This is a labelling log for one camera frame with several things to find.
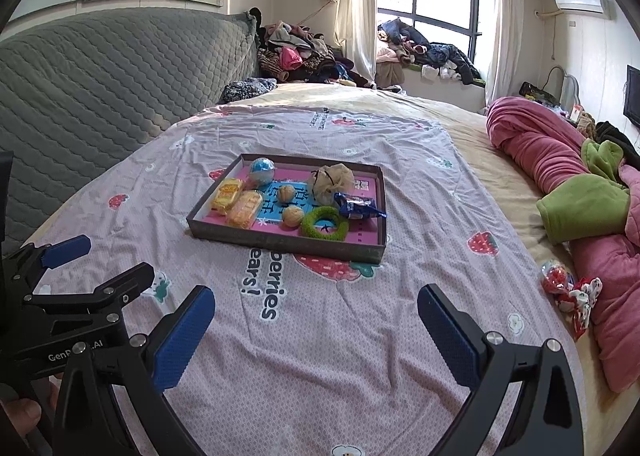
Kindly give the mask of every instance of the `window frame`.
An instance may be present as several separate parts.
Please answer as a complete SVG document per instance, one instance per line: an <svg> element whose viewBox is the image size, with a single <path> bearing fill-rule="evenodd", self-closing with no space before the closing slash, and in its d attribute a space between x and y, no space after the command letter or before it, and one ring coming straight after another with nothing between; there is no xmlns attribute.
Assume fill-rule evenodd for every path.
<svg viewBox="0 0 640 456"><path fill-rule="evenodd" d="M467 54L467 57L469 58L469 61L474 62L474 59L476 57L476 41L478 40L478 36L482 36L482 32L478 32L478 14L479 14L479 8L480 8L480 0L471 0L468 28L460 27L458 25L444 22L442 20L437 20L435 18L430 18L428 16L420 16L420 14L416 13L416 7L417 7L417 0L412 0L411 13L385 9L383 7L378 7L378 13L388 14L389 16L396 16L399 18L411 19L414 22L413 23L414 28L415 28L416 22L427 23L435 27L452 30L452 32L457 32L459 34L468 36L469 48L466 51L466 54Z"/></svg>

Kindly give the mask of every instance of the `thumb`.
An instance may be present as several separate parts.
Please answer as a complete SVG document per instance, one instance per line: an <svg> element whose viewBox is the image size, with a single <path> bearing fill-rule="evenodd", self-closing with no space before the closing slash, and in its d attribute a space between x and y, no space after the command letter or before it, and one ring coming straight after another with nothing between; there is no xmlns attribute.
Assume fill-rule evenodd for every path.
<svg viewBox="0 0 640 456"><path fill-rule="evenodd" d="M11 420L16 431L23 438L27 433L35 429L40 421L42 410L40 409L40 404L33 400L21 398L2 405L9 420Z"/></svg>

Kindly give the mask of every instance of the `headboard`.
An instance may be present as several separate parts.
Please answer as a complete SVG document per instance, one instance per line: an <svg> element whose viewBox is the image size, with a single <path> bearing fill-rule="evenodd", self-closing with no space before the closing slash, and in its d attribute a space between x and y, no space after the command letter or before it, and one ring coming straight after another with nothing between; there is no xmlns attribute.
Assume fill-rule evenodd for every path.
<svg viewBox="0 0 640 456"><path fill-rule="evenodd" d="M0 42L0 149L15 152L9 252L77 190L256 75L255 18L172 8L76 14Z"/></svg>

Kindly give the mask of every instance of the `black tv screen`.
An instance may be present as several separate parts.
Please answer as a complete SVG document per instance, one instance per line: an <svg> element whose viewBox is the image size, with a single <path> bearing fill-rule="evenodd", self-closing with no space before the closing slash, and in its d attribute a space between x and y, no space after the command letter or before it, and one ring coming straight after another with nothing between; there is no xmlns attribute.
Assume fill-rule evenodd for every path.
<svg viewBox="0 0 640 456"><path fill-rule="evenodd" d="M626 94L624 115L637 128L640 128L640 70L626 67Z"/></svg>

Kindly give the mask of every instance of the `air conditioner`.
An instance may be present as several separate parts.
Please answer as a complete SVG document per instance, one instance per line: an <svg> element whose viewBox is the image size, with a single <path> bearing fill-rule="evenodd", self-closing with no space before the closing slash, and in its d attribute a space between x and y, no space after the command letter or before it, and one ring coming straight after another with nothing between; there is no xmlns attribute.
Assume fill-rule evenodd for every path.
<svg viewBox="0 0 640 456"><path fill-rule="evenodd" d="M609 19L607 0L556 0L558 9L567 14L581 14Z"/></svg>

